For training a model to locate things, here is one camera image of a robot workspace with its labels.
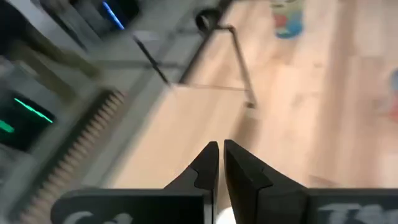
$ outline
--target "green led light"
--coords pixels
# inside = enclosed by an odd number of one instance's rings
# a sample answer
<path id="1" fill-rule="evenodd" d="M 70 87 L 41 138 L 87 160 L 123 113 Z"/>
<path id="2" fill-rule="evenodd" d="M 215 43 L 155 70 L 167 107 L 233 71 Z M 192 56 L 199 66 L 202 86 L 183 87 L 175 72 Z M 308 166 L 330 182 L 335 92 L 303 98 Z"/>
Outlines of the green led light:
<path id="1" fill-rule="evenodd" d="M 22 104 L 23 106 L 26 107 L 26 109 L 30 110 L 31 112 L 34 112 L 35 114 L 41 116 L 42 118 L 46 119 L 47 121 L 49 121 L 50 123 L 52 123 L 52 120 L 50 120 L 48 117 L 46 117 L 44 114 L 36 111 L 35 109 L 31 108 L 29 105 L 26 105 L 24 102 L 22 102 L 21 100 L 18 100 L 17 98 L 14 98 L 15 101 L 17 101 L 18 103 Z"/>
<path id="2" fill-rule="evenodd" d="M 11 127 L 9 124 L 5 123 L 4 121 L 0 120 L 0 128 L 7 131 L 8 133 L 13 133 L 14 128 Z"/>

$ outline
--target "wooden floor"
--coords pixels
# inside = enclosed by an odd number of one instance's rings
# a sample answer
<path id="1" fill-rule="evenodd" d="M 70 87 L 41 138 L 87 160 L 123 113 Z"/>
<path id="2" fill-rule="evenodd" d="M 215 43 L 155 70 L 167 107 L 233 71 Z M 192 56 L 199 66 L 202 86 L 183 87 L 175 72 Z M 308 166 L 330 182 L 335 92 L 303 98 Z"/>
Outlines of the wooden floor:
<path id="1" fill-rule="evenodd" d="M 182 141 L 179 144 L 187 150 L 181 152 L 184 162 L 157 167 L 158 161 L 148 155 L 180 151 L 160 143 L 144 151 L 139 144 L 136 154 L 129 158 L 131 164 L 125 166 L 113 186 L 161 187 L 195 157 L 205 142 L 217 140 L 222 146 L 222 138 L 233 138 L 309 187 L 398 187 L 398 123 L 386 116 L 385 109 L 389 74 L 398 68 L 398 26 L 394 22 L 398 20 L 398 1 L 306 0 L 305 30 L 291 40 L 275 38 L 268 4 L 236 1 L 223 21 L 238 29 L 258 109 L 234 114 L 228 102 L 237 101 L 228 100 L 228 96 L 222 102 L 224 109 L 217 106 L 220 113 L 236 118 L 236 125 L 226 127 L 218 121 L 226 119 L 224 116 L 211 116 L 206 122 L 212 134 L 203 129 L 207 128 L 203 119 L 176 126 L 178 133 L 186 130 L 182 136 L 171 131 L 174 129 L 146 132 L 144 142 L 159 135 L 172 136 L 168 141 Z M 228 33 L 214 36 L 188 83 L 210 88 L 243 87 Z M 217 103 L 211 100 L 211 91 L 206 94 L 203 100 Z M 184 116 L 196 116 L 189 113 L 198 111 L 187 110 Z M 196 125 L 201 129 L 192 129 Z M 196 139 L 188 132 L 200 133 L 201 137 Z M 144 168 L 129 168 L 133 163 L 144 164 Z M 162 173 L 156 173 L 161 179 L 146 175 L 153 169 L 162 169 L 157 171 Z M 223 181 L 219 193 L 220 208 L 225 208 L 229 202 Z"/>

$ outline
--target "blue led light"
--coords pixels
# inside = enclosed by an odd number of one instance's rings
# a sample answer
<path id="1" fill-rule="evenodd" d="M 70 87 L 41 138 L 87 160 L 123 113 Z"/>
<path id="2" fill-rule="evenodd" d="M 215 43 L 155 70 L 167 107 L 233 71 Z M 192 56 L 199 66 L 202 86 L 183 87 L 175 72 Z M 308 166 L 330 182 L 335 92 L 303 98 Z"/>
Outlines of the blue led light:
<path id="1" fill-rule="evenodd" d="M 119 26 L 119 28 L 121 30 L 124 30 L 124 26 L 122 25 L 122 23 L 120 22 L 120 20 L 116 17 L 116 15 L 113 13 L 112 9 L 110 8 L 110 6 L 108 5 L 108 3 L 106 2 L 102 2 L 105 9 L 107 10 L 107 12 L 109 13 L 109 15 L 112 17 L 113 21 Z"/>

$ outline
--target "metal rod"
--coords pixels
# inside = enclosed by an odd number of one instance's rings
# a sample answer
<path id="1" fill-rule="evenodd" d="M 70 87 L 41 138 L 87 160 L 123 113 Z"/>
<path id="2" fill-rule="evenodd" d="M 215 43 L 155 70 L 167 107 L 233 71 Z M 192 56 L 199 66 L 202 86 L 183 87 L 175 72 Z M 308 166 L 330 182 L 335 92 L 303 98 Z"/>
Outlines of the metal rod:
<path id="1" fill-rule="evenodd" d="M 132 35 L 132 39 L 135 41 L 135 43 L 138 45 L 138 47 L 141 49 L 142 53 L 144 53 L 145 57 L 148 59 L 150 64 L 152 65 L 152 68 L 159 74 L 161 79 L 163 80 L 164 83 L 166 83 L 168 86 L 171 86 L 171 83 L 169 80 L 166 78 L 164 73 L 160 70 L 156 60 L 150 55 L 149 51 L 146 49 L 145 45 L 135 36 Z"/>
<path id="2" fill-rule="evenodd" d="M 249 70 L 248 70 L 248 67 L 246 66 L 246 62 L 243 59 L 243 53 L 242 53 L 242 50 L 241 50 L 241 47 L 239 44 L 238 35 L 236 34 L 236 29 L 235 29 L 235 27 L 233 27 L 231 25 L 228 25 L 225 27 L 217 26 L 216 29 L 228 30 L 232 34 L 233 45 L 235 48 L 236 56 L 238 58 L 239 67 L 241 69 L 241 76 L 242 76 L 242 80 L 243 80 L 244 91 L 249 99 L 248 106 L 250 108 L 255 108 L 257 106 L 257 101 L 256 101 L 256 97 L 254 95 L 251 81 L 250 81 Z"/>

